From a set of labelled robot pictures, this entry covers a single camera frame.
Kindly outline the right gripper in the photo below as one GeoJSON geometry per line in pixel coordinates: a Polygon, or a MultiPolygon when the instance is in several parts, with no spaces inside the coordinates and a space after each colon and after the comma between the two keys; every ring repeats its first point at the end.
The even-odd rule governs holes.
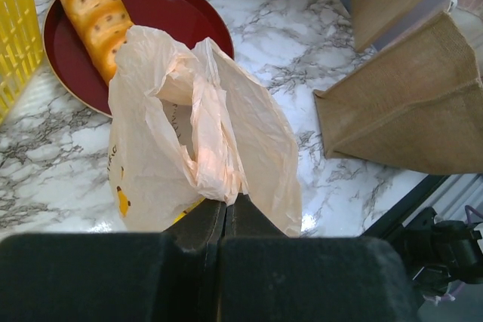
{"type": "Polygon", "coordinates": [[[439,219],[427,207],[404,230],[403,260],[423,299],[452,300],[453,284],[482,283],[482,222],[439,219]]]}

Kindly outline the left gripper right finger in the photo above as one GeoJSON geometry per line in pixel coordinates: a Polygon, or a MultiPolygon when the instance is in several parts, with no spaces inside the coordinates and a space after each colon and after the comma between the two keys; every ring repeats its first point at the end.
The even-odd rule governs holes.
{"type": "Polygon", "coordinates": [[[286,238],[248,195],[239,194],[233,205],[226,208],[226,238],[286,238]]]}

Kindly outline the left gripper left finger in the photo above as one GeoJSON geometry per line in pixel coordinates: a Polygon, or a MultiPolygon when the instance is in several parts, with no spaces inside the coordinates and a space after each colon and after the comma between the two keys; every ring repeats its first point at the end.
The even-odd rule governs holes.
{"type": "Polygon", "coordinates": [[[225,218],[224,203],[205,199],[165,233],[183,252],[199,253],[221,239],[225,218]]]}

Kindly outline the peach plastic grocery bag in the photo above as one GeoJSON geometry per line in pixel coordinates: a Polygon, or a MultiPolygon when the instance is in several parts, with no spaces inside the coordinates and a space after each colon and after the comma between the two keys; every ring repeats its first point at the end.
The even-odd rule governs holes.
{"type": "Polygon", "coordinates": [[[133,26],[109,84],[109,184],[125,227],[160,232],[198,202],[247,196],[300,233],[298,147],[270,92],[210,38],[133,26]]]}

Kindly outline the burlap tote bag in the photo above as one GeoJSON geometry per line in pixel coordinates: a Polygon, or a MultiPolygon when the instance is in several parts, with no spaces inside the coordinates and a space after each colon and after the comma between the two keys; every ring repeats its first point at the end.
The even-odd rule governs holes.
{"type": "Polygon", "coordinates": [[[481,172],[482,0],[450,0],[315,105],[326,158],[481,172]]]}

